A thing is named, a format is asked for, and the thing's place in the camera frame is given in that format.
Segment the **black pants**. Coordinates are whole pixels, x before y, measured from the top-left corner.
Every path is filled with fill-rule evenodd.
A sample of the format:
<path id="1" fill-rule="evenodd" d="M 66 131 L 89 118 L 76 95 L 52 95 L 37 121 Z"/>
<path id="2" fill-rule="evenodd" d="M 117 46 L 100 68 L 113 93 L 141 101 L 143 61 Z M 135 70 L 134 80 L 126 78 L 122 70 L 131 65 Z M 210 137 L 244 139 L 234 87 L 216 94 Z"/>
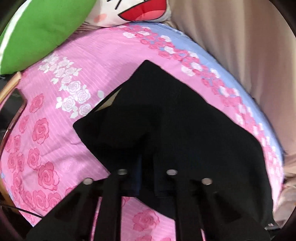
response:
<path id="1" fill-rule="evenodd" d="M 132 76 L 73 127 L 109 171 L 142 159 L 191 179 L 211 178 L 231 202 L 262 226 L 273 222 L 273 199 L 259 141 L 160 66 L 143 61 Z"/>

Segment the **pink rose bed sheet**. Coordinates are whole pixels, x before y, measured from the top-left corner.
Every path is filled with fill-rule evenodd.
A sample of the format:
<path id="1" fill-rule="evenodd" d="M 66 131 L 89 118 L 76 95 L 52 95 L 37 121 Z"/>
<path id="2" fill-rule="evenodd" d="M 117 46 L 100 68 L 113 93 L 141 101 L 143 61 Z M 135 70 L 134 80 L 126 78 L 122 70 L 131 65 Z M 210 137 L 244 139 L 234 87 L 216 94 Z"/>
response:
<path id="1" fill-rule="evenodd" d="M 211 178 L 166 171 L 156 196 L 142 168 L 109 172 L 74 123 L 150 61 L 196 91 L 260 143 L 273 209 L 282 153 L 265 115 L 239 82 L 187 36 L 161 24 L 128 24 L 74 35 L 27 68 L 18 89 L 27 105 L 1 156 L 1 177 L 33 226 L 26 240 L 270 240 L 267 226 L 233 204 Z"/>

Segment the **rose gold smartphone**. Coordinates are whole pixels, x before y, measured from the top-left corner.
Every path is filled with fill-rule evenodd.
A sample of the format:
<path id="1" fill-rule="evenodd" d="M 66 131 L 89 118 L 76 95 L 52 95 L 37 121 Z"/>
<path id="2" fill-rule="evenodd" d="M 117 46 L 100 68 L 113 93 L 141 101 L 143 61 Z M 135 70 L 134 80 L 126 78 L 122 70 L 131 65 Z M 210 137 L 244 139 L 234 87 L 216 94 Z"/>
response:
<path id="1" fill-rule="evenodd" d="M 18 88 L 4 102 L 1 109 L 1 152 L 26 105 L 27 99 Z"/>

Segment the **beige curtain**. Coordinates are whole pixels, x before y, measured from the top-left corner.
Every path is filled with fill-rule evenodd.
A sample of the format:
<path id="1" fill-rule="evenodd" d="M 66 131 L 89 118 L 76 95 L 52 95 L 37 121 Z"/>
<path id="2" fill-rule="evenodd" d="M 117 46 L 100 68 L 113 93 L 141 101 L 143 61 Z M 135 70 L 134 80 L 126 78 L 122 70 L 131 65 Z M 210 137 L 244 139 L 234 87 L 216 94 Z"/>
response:
<path id="1" fill-rule="evenodd" d="M 170 25 L 227 69 L 255 99 L 295 175 L 295 1 L 170 1 Z"/>

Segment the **white cartoon face pillow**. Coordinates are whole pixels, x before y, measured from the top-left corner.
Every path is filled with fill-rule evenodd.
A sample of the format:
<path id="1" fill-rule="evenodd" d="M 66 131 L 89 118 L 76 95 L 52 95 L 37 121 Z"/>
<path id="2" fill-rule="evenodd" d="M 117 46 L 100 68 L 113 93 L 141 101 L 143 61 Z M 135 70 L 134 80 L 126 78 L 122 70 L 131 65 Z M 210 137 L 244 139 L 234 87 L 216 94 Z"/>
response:
<path id="1" fill-rule="evenodd" d="M 97 1 L 85 23 L 99 27 L 113 27 L 128 22 L 164 22 L 171 16 L 167 0 Z"/>

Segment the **green pillow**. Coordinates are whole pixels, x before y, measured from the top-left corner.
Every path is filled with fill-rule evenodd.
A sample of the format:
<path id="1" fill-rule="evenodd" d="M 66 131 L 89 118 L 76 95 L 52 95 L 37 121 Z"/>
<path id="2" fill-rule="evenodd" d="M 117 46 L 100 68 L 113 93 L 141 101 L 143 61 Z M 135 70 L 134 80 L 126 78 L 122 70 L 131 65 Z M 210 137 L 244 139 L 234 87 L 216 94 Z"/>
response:
<path id="1" fill-rule="evenodd" d="M 22 71 L 83 24 L 95 1 L 25 1 L 1 34 L 1 74 Z"/>

